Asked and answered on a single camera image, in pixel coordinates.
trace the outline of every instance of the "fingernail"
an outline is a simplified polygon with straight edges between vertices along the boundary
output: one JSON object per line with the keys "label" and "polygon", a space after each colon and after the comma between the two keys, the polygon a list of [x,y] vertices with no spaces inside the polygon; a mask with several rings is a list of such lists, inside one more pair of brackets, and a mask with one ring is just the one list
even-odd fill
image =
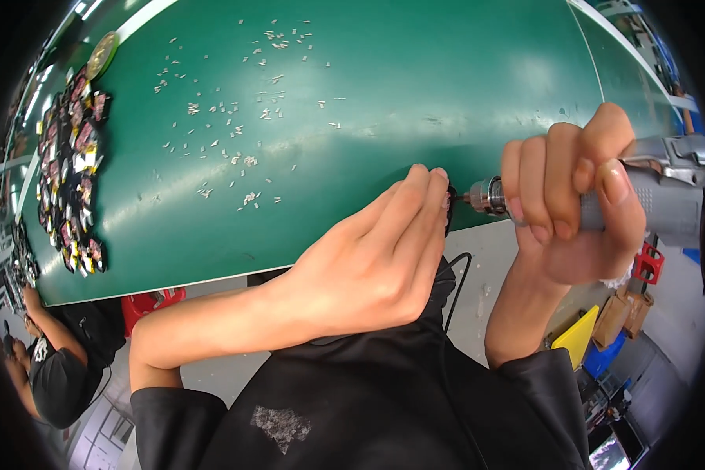
{"label": "fingernail", "polygon": [[515,222],[522,222],[522,218],[525,214],[522,212],[522,204],[519,202],[519,198],[512,198],[509,200],[509,210],[512,211],[511,216]]}
{"label": "fingernail", "polygon": [[545,227],[539,226],[539,225],[532,225],[530,226],[530,231],[533,232],[533,236],[535,237],[536,240],[538,240],[538,243],[545,245],[546,242],[548,241],[549,235],[548,235],[548,230],[546,230]]}
{"label": "fingernail", "polygon": [[629,196],[630,188],[627,182],[624,166],[617,159],[608,160],[601,165],[603,193],[611,205],[619,205]]}
{"label": "fingernail", "polygon": [[553,230],[562,240],[572,238],[572,228],[565,221],[553,221]]}
{"label": "fingernail", "polygon": [[439,167],[434,168],[434,172],[440,174],[443,179],[449,181],[449,175],[447,174],[447,170],[443,169],[442,167]]}
{"label": "fingernail", "polygon": [[590,191],[594,179],[595,166],[586,158],[580,159],[572,175],[574,189],[577,190],[578,193],[587,193]]}

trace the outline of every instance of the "blue bin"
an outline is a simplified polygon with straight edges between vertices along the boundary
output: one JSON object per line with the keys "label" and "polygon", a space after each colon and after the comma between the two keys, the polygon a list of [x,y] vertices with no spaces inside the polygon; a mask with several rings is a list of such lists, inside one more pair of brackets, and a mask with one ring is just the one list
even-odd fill
{"label": "blue bin", "polygon": [[608,366],[616,359],[616,356],[619,355],[619,351],[622,350],[625,340],[626,334],[622,330],[619,336],[616,337],[616,341],[611,343],[611,346],[603,351],[598,351],[598,348],[591,343],[590,352],[588,352],[588,356],[583,363],[585,370],[588,371],[593,378],[598,378],[604,370],[608,369]]}

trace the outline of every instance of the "red stool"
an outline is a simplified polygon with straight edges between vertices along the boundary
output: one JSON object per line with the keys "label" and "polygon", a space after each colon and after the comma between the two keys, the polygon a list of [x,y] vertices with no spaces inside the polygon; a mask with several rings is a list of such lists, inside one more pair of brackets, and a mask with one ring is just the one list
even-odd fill
{"label": "red stool", "polygon": [[642,244],[642,253],[634,257],[633,276],[648,284],[656,284],[661,277],[661,269],[666,258],[658,249],[645,242]]}
{"label": "red stool", "polygon": [[125,337],[130,338],[133,332],[133,325],[138,322],[142,316],[165,308],[173,304],[177,304],[186,297],[186,290],[183,287],[177,289],[157,290],[134,296],[125,296],[122,298],[122,316],[125,320]]}

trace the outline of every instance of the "forearm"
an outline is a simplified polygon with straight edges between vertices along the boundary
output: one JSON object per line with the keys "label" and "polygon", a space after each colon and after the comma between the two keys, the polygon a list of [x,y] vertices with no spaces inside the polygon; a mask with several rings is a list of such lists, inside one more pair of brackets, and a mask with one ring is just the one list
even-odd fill
{"label": "forearm", "polygon": [[569,286],[539,274],[534,260],[515,258],[486,329],[486,359],[492,369],[530,356],[541,343],[546,326]]}
{"label": "forearm", "polygon": [[26,310],[28,316],[45,335],[47,341],[52,344],[52,347],[57,351],[60,351],[62,348],[68,349],[79,361],[86,365],[88,357],[81,343],[76,340],[76,337],[73,336],[73,333],[71,333],[65,325],[60,323],[57,318],[50,315],[38,300],[26,302]]}
{"label": "forearm", "polygon": [[175,369],[210,357],[289,347],[313,338],[275,283],[178,302],[139,320],[131,361]]}

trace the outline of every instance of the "person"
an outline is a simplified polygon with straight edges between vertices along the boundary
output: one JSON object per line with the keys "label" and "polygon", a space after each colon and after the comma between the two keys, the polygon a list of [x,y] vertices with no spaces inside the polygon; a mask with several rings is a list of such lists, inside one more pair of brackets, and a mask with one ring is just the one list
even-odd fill
{"label": "person", "polygon": [[45,308],[31,287],[23,289],[29,348],[5,322],[5,366],[28,413],[58,429],[78,419],[93,400],[115,352],[125,344],[117,298]]}
{"label": "person", "polygon": [[[587,468],[569,354],[536,352],[572,284],[614,278],[645,216],[617,159],[634,133],[603,104],[585,128],[511,141],[501,178],[519,251],[489,318],[489,368],[442,330],[448,175],[415,164],[285,274],[145,316],[130,373],[143,468]],[[606,230],[580,231],[595,190]],[[271,351],[228,410],[179,367]]]}

